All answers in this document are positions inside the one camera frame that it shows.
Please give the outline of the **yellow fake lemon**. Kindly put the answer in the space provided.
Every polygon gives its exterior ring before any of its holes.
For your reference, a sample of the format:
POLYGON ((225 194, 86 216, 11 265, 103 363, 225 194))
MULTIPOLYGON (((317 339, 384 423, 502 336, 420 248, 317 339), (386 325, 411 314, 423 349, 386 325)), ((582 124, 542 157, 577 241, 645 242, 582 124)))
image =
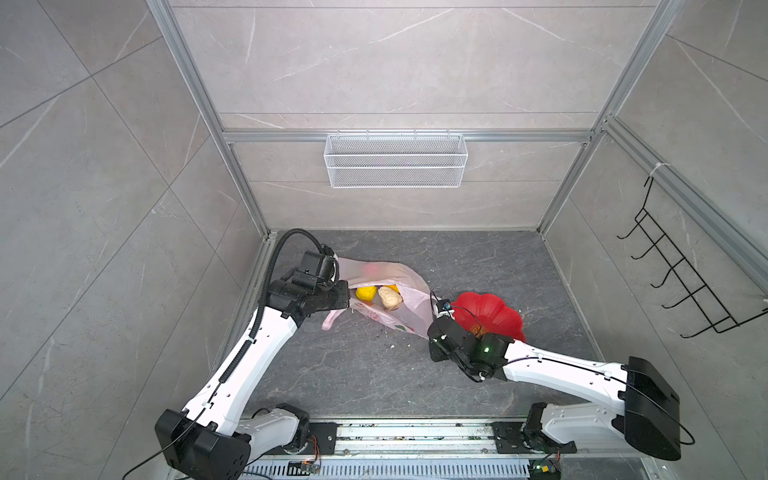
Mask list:
POLYGON ((355 296, 357 299, 363 302, 372 302, 378 293, 376 286, 359 287, 355 290, 355 296))

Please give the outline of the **pink plastic fruit-print bag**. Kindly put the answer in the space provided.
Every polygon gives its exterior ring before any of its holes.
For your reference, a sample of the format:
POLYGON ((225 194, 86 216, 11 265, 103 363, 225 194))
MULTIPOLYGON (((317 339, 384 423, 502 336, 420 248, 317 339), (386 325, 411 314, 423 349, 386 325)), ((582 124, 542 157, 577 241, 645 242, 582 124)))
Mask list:
POLYGON ((349 306, 331 311, 323 330, 329 331, 342 313, 352 311, 392 330, 428 337, 433 322, 431 289, 418 273, 401 263, 337 260, 340 279, 348 282, 349 306))

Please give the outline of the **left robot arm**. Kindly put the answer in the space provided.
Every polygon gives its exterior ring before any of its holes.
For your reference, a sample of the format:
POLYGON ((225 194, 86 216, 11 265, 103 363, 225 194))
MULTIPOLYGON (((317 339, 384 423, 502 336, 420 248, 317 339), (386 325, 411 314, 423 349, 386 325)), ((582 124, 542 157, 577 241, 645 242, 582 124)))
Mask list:
POLYGON ((310 444, 310 417, 288 404, 244 419, 252 394, 280 349, 317 312, 348 308, 334 251, 310 232, 282 234, 267 264, 256 310, 243 335, 201 390, 155 424, 160 455, 190 479, 237 479, 262 455, 310 444))

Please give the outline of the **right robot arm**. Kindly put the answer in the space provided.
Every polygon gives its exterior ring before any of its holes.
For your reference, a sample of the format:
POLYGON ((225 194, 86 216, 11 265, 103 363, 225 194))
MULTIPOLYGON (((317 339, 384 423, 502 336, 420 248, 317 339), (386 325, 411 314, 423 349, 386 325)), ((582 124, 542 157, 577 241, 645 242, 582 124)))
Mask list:
POLYGON ((532 347, 495 333, 477 336, 449 313, 428 329, 430 357, 450 360, 475 383, 491 378, 535 384, 580 398, 559 406, 531 406, 517 439, 533 451, 575 453, 584 443, 633 448, 678 461, 685 441, 680 397, 647 360, 625 363, 578 359, 532 347))

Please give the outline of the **red flower-shaped plate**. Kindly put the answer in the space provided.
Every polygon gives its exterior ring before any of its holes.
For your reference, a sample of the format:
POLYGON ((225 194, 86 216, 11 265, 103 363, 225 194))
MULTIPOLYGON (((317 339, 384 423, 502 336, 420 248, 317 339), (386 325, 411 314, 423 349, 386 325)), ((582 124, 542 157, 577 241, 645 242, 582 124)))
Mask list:
POLYGON ((455 320, 476 336, 492 333, 526 341, 521 314, 496 295, 465 292, 452 307, 455 320))

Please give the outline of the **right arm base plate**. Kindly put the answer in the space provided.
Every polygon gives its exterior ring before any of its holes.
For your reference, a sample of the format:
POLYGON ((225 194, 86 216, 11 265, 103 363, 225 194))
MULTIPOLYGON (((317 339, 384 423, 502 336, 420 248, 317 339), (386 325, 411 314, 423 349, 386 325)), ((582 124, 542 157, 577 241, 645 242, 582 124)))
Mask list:
POLYGON ((540 422, 525 421, 495 421, 490 424, 492 437, 499 454, 574 454, 578 452, 576 444, 571 441, 561 443, 547 436, 540 422))

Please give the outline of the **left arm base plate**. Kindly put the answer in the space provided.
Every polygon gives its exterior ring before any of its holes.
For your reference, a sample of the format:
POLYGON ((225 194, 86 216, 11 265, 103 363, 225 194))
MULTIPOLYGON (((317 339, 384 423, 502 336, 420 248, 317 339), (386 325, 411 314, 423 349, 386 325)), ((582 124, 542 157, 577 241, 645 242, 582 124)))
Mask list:
POLYGON ((313 455, 315 447, 324 457, 333 455, 336 449, 339 424, 336 422, 310 422, 308 436, 301 454, 313 455))

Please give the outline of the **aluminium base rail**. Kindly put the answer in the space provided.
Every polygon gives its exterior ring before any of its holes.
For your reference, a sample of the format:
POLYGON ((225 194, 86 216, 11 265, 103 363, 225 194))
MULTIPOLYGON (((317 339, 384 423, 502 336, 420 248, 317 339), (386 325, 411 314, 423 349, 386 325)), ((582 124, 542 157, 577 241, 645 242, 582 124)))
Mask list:
POLYGON ((335 453, 276 448, 237 479, 661 479, 658 464, 625 446, 577 453, 499 454, 490 424, 518 419, 321 419, 339 424, 335 453))

